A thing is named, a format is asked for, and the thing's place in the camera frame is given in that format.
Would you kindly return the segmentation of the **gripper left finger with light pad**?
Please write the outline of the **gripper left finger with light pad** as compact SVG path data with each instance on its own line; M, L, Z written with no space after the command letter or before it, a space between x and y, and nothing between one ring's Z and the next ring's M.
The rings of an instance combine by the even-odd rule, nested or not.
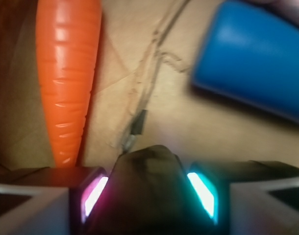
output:
M83 235L108 176L102 167L0 175L0 235Z

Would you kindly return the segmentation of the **gripper right finger with light pad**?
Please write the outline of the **gripper right finger with light pad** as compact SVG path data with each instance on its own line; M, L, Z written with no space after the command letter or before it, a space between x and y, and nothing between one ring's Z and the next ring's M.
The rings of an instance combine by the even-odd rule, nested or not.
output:
M187 177L215 235L299 235L299 168L278 161L194 162Z

